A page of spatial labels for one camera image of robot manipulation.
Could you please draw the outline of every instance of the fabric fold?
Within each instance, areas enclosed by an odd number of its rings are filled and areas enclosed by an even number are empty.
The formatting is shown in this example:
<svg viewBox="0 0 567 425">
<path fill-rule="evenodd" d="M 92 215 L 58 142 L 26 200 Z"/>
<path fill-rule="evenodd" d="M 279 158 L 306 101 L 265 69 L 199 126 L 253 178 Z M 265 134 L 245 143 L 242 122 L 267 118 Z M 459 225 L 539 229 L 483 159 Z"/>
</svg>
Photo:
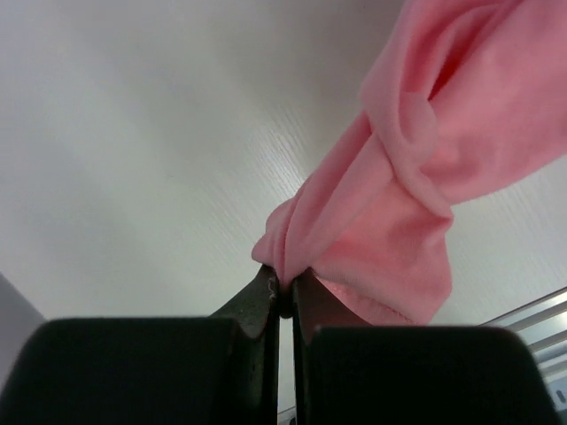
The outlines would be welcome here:
<svg viewBox="0 0 567 425">
<path fill-rule="evenodd" d="M 567 2 L 414 0 L 361 88 L 363 110 L 252 257 L 283 287 L 312 267 L 374 324 L 447 299 L 451 205 L 567 151 Z"/>
</svg>

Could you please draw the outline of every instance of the twisted fabric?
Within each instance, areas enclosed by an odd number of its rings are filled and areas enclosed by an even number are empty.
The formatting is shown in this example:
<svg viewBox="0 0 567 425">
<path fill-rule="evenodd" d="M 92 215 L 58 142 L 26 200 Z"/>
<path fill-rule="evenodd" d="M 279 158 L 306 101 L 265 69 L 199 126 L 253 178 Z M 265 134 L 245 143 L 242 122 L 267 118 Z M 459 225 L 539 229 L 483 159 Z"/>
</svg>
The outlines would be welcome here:
<svg viewBox="0 0 567 425">
<path fill-rule="evenodd" d="M 374 324 L 426 323 L 451 291 L 451 205 L 567 151 L 567 2 L 414 0 L 362 112 L 252 257 L 283 287 L 312 267 Z"/>
</svg>

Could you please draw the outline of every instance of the white surface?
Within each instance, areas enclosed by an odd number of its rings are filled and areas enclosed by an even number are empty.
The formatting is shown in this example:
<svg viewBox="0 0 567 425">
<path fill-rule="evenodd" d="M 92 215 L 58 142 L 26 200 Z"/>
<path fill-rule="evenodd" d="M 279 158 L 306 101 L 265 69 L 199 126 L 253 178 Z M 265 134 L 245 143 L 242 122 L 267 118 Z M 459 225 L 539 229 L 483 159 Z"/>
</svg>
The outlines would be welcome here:
<svg viewBox="0 0 567 425">
<path fill-rule="evenodd" d="M 48 318 L 210 313 L 253 277 L 268 213 L 356 113 L 399 7 L 0 2 L 0 270 Z M 566 165 L 456 208 L 436 322 L 565 285 Z M 282 343 L 286 408 L 289 331 Z"/>
</svg>

